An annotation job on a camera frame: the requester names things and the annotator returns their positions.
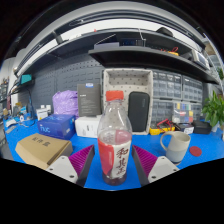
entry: purple object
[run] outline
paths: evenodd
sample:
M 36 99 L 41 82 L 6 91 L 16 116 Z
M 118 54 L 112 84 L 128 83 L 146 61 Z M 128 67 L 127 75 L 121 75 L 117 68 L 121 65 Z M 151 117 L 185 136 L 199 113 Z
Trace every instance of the purple object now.
M 93 147 L 94 147 L 93 145 L 88 146 L 88 147 L 81 149 L 80 151 L 78 151 L 68 157 L 72 166 L 74 167 L 75 171 L 77 172 L 78 177 L 80 176 L 80 174 L 84 168 L 84 165 L 86 163 L 89 152 Z
M 79 117 L 78 93 L 77 91 L 66 90 L 57 92 L 52 97 L 54 114 L 71 114 Z
M 138 155 L 139 161 L 141 163 L 145 175 L 148 177 L 149 173 L 151 172 L 153 166 L 156 163 L 157 157 L 154 156 L 152 153 L 136 145 L 133 145 L 133 148 L 135 149 Z
M 75 116 L 52 114 L 37 122 L 39 133 L 53 138 L 69 140 L 75 134 Z

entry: desk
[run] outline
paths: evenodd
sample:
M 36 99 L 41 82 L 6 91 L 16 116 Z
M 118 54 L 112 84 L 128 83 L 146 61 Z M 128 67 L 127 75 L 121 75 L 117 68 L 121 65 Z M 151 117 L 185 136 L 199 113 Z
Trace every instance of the desk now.
M 17 128 L 11 131 L 9 134 L 6 133 L 6 138 L 9 144 L 9 149 L 12 153 L 14 161 L 25 163 L 20 156 L 16 153 L 15 148 L 18 141 L 22 140 L 23 138 L 39 133 L 37 128 L 37 123 L 33 126 L 26 128 L 24 126 L 19 126 L 17 124 Z M 190 154 L 189 148 L 187 153 L 177 167 L 179 169 L 183 169 L 185 167 L 212 161 L 220 158 L 224 158 L 224 142 L 221 140 L 222 131 L 218 128 L 216 133 L 211 132 L 209 135 L 202 135 L 202 134 L 190 134 L 191 142 L 190 146 L 198 146 L 202 150 L 202 155 L 199 157 L 195 157 Z M 160 145 L 160 138 L 161 135 L 133 135 L 132 144 L 137 145 L 155 156 L 164 156 L 165 151 Z M 171 136 L 164 137 L 164 145 L 168 145 Z M 133 188 L 140 188 L 140 182 L 138 179 L 137 170 L 135 168 L 134 160 L 132 158 L 132 148 L 129 154 L 129 160 L 127 165 L 127 179 L 126 181 L 120 186 L 110 186 L 104 183 L 102 178 L 102 169 L 99 157 L 99 150 L 97 139 L 95 138 L 85 138 L 85 137 L 78 137 L 75 134 L 70 141 L 72 142 L 73 146 L 73 153 L 78 152 L 79 150 L 94 144 L 95 146 L 95 156 L 92 160 L 92 164 L 89 170 L 89 174 L 85 183 L 85 188 L 91 189 L 100 189 L 100 190 L 124 190 L 124 189 L 133 189 Z

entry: gray pegboard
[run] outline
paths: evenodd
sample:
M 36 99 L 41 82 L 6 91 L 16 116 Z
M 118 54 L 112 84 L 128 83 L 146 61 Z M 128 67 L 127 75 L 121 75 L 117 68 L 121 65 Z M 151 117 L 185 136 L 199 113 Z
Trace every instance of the gray pegboard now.
M 77 84 L 101 83 L 101 66 L 87 53 L 88 49 L 75 51 L 32 74 L 35 84 L 29 87 L 34 110 L 41 105 L 51 105 L 53 112 L 53 95 L 60 91 L 77 91 Z M 27 90 L 18 93 L 18 102 L 26 105 L 29 102 Z

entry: red bottle cap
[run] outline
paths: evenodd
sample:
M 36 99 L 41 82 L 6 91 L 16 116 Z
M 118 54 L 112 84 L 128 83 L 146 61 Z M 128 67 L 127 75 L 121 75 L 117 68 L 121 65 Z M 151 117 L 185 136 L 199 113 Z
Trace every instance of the red bottle cap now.
M 124 92 L 121 90 L 111 90 L 106 92 L 106 100 L 123 100 L 124 99 Z

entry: shelf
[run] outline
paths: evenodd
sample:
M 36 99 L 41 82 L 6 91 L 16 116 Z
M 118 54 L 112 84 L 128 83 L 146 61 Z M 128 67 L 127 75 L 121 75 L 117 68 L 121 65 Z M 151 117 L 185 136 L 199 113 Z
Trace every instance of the shelf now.
M 9 94 L 9 96 L 19 93 L 25 87 L 30 86 L 30 85 L 33 85 L 34 83 L 35 83 L 35 80 L 33 79 L 33 80 L 29 81 L 29 82 L 26 82 L 26 83 L 20 85 L 19 87 L 17 87 L 17 89 L 14 92 L 12 92 L 11 94 Z
M 41 56 L 39 56 L 36 60 L 34 60 L 32 64 L 28 65 L 27 68 L 24 69 L 20 75 L 32 74 L 34 71 L 42 69 L 48 63 L 54 60 L 57 60 L 55 56 L 44 53 Z
M 195 63 L 167 52 L 138 46 L 121 46 L 90 50 L 91 55 L 104 67 L 157 68 L 180 73 L 199 81 L 219 84 L 210 73 Z
M 161 46 L 170 50 L 172 50 L 174 47 L 178 47 L 178 52 L 180 54 L 185 54 L 192 49 L 184 42 L 173 37 L 168 37 L 160 33 L 146 30 L 141 30 L 141 33 L 143 38 L 146 39 L 146 46 Z M 84 34 L 81 37 L 66 41 L 49 50 L 47 53 L 60 57 L 75 50 L 79 50 L 83 47 L 93 47 L 97 42 L 113 34 L 116 34 L 117 41 L 120 43 L 122 38 L 141 38 L 140 33 L 137 29 L 102 30 Z

